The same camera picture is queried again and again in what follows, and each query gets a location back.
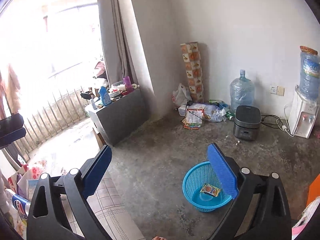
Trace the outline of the grey curtain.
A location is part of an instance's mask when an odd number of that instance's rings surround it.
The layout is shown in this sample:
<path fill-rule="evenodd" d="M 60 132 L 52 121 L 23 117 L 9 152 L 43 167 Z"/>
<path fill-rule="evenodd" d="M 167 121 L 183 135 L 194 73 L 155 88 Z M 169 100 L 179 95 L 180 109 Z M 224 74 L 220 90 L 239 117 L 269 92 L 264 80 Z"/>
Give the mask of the grey curtain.
<path fill-rule="evenodd" d="M 137 82 L 136 72 L 127 42 L 119 0 L 97 0 L 101 42 L 109 84 L 129 77 Z"/>

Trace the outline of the tall patterned cardboard box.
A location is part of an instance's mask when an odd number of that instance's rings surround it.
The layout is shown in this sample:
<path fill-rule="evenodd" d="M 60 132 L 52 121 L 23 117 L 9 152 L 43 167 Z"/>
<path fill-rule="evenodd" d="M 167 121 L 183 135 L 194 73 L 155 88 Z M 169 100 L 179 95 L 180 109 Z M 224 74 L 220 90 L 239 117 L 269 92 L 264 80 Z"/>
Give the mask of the tall patterned cardboard box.
<path fill-rule="evenodd" d="M 203 103 L 201 55 L 198 42 L 180 44 L 190 96 L 194 103 Z"/>

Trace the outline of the wall power socket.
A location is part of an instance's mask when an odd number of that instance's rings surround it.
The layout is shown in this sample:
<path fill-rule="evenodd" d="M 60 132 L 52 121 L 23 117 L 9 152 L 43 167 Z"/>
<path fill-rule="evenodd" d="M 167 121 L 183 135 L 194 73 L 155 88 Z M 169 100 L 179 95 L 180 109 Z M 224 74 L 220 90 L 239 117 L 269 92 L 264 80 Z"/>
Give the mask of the wall power socket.
<path fill-rule="evenodd" d="M 285 88 L 281 86 L 276 86 L 276 85 L 270 85 L 270 93 L 271 94 L 276 94 L 279 96 L 284 96 Z"/>

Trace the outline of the metal balcony railing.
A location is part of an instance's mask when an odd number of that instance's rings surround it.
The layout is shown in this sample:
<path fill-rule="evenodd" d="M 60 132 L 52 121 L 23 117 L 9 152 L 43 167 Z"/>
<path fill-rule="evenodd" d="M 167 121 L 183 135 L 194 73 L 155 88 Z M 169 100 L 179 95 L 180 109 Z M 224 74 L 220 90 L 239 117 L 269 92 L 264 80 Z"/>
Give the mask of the metal balcony railing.
<path fill-rule="evenodd" d="M 29 154 L 48 139 L 88 117 L 85 107 L 88 101 L 80 95 L 82 86 L 55 92 L 48 100 L 21 111 L 26 135 L 14 142 L 22 157 Z"/>

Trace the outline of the white plastic bag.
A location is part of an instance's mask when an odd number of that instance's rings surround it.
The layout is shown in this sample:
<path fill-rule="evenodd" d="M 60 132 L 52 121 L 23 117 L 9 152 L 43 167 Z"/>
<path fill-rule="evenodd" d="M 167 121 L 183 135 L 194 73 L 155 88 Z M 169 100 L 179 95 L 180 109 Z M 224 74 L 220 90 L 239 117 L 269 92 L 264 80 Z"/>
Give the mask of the white plastic bag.
<path fill-rule="evenodd" d="M 178 89 L 172 92 L 172 101 L 176 108 L 186 105 L 188 101 L 191 101 L 189 89 L 183 84 L 179 83 Z"/>

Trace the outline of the black rice cooker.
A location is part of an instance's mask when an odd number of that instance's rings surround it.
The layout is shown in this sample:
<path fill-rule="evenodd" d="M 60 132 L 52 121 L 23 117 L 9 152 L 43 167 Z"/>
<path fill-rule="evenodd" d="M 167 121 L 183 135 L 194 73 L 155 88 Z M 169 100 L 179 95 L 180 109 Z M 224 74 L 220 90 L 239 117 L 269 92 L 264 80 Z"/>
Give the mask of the black rice cooker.
<path fill-rule="evenodd" d="M 242 140 L 257 139 L 261 124 L 261 113 L 257 107 L 240 105 L 235 112 L 233 135 Z"/>

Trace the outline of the white water dispenser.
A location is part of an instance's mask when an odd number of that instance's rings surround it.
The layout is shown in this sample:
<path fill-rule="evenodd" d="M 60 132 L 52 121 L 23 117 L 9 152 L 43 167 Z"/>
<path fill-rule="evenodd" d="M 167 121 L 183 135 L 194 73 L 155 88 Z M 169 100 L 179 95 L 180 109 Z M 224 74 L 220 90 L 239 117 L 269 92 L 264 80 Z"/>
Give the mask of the white water dispenser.
<path fill-rule="evenodd" d="M 290 133 L 308 139 L 316 123 L 318 111 L 318 102 L 306 99 L 296 85 L 288 119 Z"/>

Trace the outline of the Pepsi plastic bottle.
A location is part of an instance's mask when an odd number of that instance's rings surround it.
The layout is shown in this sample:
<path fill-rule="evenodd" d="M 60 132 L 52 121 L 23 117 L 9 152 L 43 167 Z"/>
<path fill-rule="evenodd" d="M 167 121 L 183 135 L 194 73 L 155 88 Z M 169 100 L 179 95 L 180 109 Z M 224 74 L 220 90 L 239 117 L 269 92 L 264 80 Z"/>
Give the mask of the Pepsi plastic bottle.
<path fill-rule="evenodd" d="M 13 207 L 18 211 L 19 215 L 27 219 L 29 215 L 29 209 L 31 202 L 20 195 L 16 194 L 11 189 L 5 189 L 5 194 L 7 195 L 8 199 L 11 201 Z"/>

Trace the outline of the dark grey cabinet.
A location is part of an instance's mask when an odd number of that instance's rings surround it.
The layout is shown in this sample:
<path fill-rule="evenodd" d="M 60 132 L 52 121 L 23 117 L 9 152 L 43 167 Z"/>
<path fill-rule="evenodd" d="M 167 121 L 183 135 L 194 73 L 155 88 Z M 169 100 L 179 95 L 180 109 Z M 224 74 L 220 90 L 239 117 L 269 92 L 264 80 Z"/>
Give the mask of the dark grey cabinet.
<path fill-rule="evenodd" d="M 128 137 L 149 118 L 139 88 L 108 106 L 93 109 L 88 105 L 85 111 L 109 146 L 115 146 Z"/>

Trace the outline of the purple cup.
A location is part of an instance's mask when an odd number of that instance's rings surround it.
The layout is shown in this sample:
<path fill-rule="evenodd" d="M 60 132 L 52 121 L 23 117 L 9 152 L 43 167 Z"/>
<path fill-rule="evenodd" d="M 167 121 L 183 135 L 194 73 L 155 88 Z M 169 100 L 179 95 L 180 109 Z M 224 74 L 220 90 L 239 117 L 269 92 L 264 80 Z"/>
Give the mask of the purple cup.
<path fill-rule="evenodd" d="M 123 82 L 124 82 L 126 91 L 128 93 L 131 93 L 133 91 L 133 87 L 132 87 L 132 83 L 131 83 L 130 77 L 129 76 L 124 77 L 123 78 Z"/>

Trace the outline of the orange cardboard box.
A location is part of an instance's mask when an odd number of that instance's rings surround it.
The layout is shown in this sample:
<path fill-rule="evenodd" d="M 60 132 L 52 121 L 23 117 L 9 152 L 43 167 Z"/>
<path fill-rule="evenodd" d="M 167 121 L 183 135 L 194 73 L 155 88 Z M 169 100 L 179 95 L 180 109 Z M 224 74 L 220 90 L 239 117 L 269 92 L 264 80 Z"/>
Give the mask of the orange cardboard box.
<path fill-rule="evenodd" d="M 309 186 L 306 206 L 308 206 L 311 202 L 313 202 L 319 196 L 320 196 L 320 174 L 314 179 L 314 181 Z"/>

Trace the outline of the orange snack wrapper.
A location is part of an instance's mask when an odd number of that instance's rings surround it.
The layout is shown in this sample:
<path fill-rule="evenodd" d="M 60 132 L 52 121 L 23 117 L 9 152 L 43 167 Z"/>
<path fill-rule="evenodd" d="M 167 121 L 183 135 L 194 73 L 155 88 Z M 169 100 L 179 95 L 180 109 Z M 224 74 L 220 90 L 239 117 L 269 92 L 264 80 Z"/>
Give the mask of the orange snack wrapper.
<path fill-rule="evenodd" d="M 207 195 L 210 195 L 212 197 L 217 197 L 219 195 L 219 193 L 221 192 L 221 189 L 206 183 L 203 185 L 200 192 L 207 194 Z"/>

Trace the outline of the water jug on dispenser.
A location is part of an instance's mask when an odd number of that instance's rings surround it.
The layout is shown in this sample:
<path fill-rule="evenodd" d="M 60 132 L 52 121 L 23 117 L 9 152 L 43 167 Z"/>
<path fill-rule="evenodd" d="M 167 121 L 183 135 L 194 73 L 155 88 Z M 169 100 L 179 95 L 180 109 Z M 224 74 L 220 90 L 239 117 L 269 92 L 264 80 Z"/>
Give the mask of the water jug on dispenser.
<path fill-rule="evenodd" d="M 300 46 L 300 93 L 308 100 L 317 101 L 319 97 L 319 55 L 318 51 Z"/>

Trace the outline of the pile of packets on floor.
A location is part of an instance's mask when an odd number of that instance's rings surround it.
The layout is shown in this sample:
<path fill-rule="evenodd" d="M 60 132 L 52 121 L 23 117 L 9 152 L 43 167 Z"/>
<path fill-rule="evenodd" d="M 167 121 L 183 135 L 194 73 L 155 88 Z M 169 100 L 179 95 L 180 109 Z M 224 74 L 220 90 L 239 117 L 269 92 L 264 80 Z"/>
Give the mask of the pile of packets on floor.
<path fill-rule="evenodd" d="M 230 107 L 221 100 L 209 100 L 208 103 L 193 103 L 188 101 L 178 109 L 183 117 L 183 127 L 186 129 L 199 129 L 205 122 L 223 122 L 233 120 L 235 115 Z"/>

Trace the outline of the clear red-printed plastic bag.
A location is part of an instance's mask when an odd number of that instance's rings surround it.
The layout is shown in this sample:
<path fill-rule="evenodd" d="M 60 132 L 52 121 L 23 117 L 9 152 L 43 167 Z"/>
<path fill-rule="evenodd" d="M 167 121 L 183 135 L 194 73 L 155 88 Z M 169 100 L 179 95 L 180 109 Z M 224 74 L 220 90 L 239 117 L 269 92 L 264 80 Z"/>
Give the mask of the clear red-printed plastic bag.
<path fill-rule="evenodd" d="M 24 164 L 17 172 L 8 178 L 9 189 L 21 197 L 31 200 L 37 181 L 46 170 L 45 160 L 33 164 Z"/>

